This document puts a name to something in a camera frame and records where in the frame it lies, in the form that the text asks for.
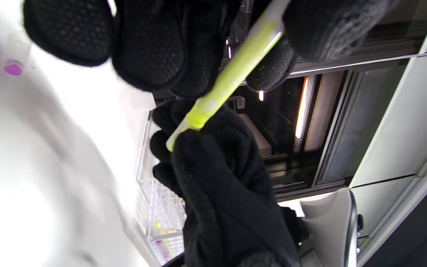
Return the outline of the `person's left hand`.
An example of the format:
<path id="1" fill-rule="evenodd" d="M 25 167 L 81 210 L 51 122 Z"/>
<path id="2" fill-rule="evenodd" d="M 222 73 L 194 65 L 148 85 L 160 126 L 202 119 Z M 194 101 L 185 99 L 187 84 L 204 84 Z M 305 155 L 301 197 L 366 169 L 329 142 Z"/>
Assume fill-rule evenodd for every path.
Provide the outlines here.
<path id="1" fill-rule="evenodd" d="M 108 59 L 137 89 L 201 98 L 217 79 L 240 0 L 25 0 L 23 24 L 41 49 L 86 67 Z M 246 78 L 256 91 L 280 86 L 298 58 L 349 55 L 396 0 L 292 0 L 286 32 Z"/>

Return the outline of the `person's right hand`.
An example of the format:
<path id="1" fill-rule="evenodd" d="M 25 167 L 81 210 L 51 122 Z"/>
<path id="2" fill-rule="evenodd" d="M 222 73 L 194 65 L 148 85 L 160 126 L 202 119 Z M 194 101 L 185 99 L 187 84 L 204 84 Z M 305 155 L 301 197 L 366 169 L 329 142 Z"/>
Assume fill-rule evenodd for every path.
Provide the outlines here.
<path id="1" fill-rule="evenodd" d="M 152 119 L 160 130 L 150 149 L 159 159 L 153 176 L 185 202 L 185 267 L 298 267 L 295 242 L 251 131 L 223 106 L 202 130 L 165 143 L 192 101 L 159 105 Z"/>

